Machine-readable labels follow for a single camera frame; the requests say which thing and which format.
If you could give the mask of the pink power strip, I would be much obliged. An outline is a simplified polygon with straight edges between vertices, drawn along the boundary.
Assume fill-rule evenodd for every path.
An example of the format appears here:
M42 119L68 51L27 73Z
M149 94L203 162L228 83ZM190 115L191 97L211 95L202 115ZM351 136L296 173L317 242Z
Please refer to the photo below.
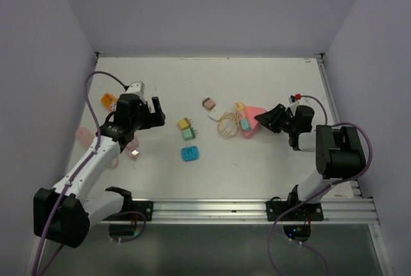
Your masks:
M260 127L260 123L255 119L255 117L266 113L267 110L261 107L245 106L243 111L245 114L244 117L249 123L249 127L246 130L242 128L241 132L246 139L250 139L257 133Z
M89 148L96 137L89 129L82 126L77 129L75 136L85 149Z

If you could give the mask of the brown USB charger plug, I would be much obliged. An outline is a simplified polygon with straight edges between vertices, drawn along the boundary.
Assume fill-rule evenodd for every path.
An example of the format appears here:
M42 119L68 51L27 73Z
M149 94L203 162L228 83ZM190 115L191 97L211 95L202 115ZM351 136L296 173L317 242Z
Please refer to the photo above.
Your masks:
M205 99L202 100L202 106L206 110L211 111L212 109L215 108L216 103L211 98L205 98Z

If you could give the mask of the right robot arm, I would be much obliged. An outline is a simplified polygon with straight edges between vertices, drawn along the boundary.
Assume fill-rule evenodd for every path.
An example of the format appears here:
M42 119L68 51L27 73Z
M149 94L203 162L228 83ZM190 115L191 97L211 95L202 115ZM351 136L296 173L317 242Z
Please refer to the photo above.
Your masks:
M294 220L307 215L308 204L319 203L334 185L352 179L366 167L358 130L353 126L313 126L314 114L306 105L286 108L279 104L254 117L271 132L286 133L293 150L315 154L315 171L288 194L286 212Z

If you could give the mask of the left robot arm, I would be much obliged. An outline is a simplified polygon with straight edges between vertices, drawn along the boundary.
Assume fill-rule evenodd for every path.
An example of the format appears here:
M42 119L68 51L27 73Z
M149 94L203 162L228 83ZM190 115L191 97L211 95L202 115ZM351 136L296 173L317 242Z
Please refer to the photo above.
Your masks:
M138 130L164 126L166 116L157 96L148 105L137 94L120 95L116 111L99 126L85 155L51 189L33 198L33 231L41 240L76 248L89 229L110 217L126 220L136 213L132 193L110 186L96 199L88 195L107 166L132 142Z

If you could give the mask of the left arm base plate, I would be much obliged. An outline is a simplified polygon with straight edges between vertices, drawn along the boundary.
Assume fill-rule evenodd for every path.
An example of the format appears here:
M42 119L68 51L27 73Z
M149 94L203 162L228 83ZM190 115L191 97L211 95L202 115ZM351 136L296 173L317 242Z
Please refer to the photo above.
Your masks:
M128 211L137 211L143 214L147 221L152 220L154 202L150 200L132 200L128 207L125 209Z

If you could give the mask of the white plug adapter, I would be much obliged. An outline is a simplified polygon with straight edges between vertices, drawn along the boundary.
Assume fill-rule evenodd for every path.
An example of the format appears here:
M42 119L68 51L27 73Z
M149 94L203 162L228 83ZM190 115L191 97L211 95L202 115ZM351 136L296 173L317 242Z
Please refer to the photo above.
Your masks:
M224 110L215 107L209 112L208 117L212 119L213 121L219 122L219 120L221 120L223 115L224 115Z

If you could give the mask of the yellow cube plug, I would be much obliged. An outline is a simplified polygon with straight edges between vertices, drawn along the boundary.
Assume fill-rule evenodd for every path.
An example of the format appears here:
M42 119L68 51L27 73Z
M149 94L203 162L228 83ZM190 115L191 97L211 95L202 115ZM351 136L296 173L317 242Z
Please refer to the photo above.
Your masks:
M241 111L244 111L245 110L245 105L242 103L242 102L237 102L237 103L235 103L234 104L234 108L238 111L238 112L241 112Z

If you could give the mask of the yellow USB charger plug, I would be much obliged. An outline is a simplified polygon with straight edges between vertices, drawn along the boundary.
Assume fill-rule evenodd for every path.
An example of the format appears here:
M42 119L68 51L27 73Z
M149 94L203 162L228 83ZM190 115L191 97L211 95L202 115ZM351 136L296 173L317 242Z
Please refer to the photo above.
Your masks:
M179 120L177 124L178 124L178 126L181 130L186 130L186 129L191 128L191 122L192 122L192 120L185 117L185 118Z

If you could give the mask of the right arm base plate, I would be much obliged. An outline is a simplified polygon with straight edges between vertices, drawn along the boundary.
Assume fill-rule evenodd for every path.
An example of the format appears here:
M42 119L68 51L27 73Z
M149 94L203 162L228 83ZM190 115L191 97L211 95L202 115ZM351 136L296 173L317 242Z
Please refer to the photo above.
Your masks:
M282 213L291 209L288 200L275 196L265 202L268 221L275 221ZM309 203L287 212L281 221L324 221L321 203Z

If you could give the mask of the green USB charger plug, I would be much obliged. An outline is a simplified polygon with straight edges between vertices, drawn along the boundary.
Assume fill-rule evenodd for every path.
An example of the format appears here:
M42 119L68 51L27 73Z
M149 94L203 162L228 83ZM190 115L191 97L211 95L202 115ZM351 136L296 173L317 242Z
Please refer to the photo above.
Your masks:
M185 141L190 141L197 138L198 132L192 127L190 127L182 131L182 136Z

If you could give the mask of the blue plug adapter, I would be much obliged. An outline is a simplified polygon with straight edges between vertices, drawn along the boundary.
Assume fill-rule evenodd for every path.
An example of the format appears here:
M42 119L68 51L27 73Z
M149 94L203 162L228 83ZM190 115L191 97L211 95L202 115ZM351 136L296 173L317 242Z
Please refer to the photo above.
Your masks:
M184 162L190 162L194 160L198 160L200 157L200 152L198 146L186 146L181 149L180 151L181 158Z

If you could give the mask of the teal round plug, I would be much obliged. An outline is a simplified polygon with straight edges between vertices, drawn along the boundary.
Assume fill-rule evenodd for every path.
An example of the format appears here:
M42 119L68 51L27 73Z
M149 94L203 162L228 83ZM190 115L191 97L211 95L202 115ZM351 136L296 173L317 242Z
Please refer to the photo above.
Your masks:
M240 125L241 125L242 130L244 131L249 131L251 129L249 121L247 119L242 119L240 121Z

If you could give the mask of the orange USB charger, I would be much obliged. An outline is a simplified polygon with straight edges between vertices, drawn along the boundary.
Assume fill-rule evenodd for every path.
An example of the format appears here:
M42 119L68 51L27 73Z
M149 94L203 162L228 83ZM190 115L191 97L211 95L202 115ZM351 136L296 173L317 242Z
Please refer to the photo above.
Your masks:
M109 93L105 93L101 98L101 103L110 112L114 112L116 110L117 102L118 99Z

